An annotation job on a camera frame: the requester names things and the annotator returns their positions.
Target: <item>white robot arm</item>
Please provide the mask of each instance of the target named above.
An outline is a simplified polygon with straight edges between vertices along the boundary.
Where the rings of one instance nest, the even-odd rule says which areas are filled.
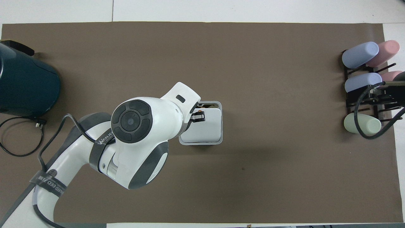
[[[73,127],[48,162],[46,173],[34,176],[0,226],[51,227],[44,220],[53,221],[55,204],[64,191],[62,186],[68,186],[87,163],[127,189],[148,184],[166,161],[168,140],[187,129],[199,101],[198,94],[178,82],[161,98],[136,97],[121,103],[112,116],[95,113],[83,117],[80,124],[95,142]],[[40,187],[38,182],[48,186]]]

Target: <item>blue cup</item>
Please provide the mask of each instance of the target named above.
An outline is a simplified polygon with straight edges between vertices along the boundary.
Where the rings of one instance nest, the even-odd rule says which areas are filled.
[[[357,68],[378,54],[378,44],[366,42],[346,50],[342,55],[343,64],[350,69]]]
[[[350,92],[363,86],[374,85],[379,82],[382,82],[382,78],[379,74],[365,73],[347,79],[345,82],[345,90],[346,92]]]

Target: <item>dark teal kettle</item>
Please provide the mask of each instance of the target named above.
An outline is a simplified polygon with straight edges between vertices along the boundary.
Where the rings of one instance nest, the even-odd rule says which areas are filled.
[[[39,117],[55,104],[60,80],[51,66],[15,41],[0,41],[0,112]]]

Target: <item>pink cup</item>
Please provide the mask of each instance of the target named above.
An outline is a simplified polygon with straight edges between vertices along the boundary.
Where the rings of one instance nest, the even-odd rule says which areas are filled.
[[[394,79],[395,76],[397,76],[399,73],[402,73],[402,71],[391,71],[387,73],[381,74],[381,78],[384,82],[390,82]]]
[[[399,43],[394,40],[385,41],[378,44],[378,48],[378,54],[366,63],[369,67],[379,67],[394,57],[399,51]]]

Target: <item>cup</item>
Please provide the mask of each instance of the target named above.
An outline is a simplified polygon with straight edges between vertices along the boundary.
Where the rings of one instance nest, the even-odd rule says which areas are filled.
[[[390,82],[393,81],[395,76],[397,76],[399,73],[402,73],[402,71],[391,71],[387,73],[381,74],[381,78],[384,82]]]
[[[353,91],[367,85],[374,85],[382,82],[381,76],[377,73],[365,73],[351,77],[345,82],[346,92]]]
[[[378,44],[378,48],[378,54],[366,63],[367,66],[379,67],[390,60],[399,52],[399,43],[394,40],[389,40]]]
[[[342,55],[342,62],[347,68],[357,68],[378,54],[378,44],[366,42],[346,50]]]
[[[393,81],[405,81],[405,72],[397,74]]]
[[[360,129],[364,132],[364,134],[370,136],[380,131],[381,122],[377,118],[361,113],[359,113],[357,117]],[[345,117],[343,125],[348,132],[359,133],[356,125],[354,124],[354,113],[350,113]]]

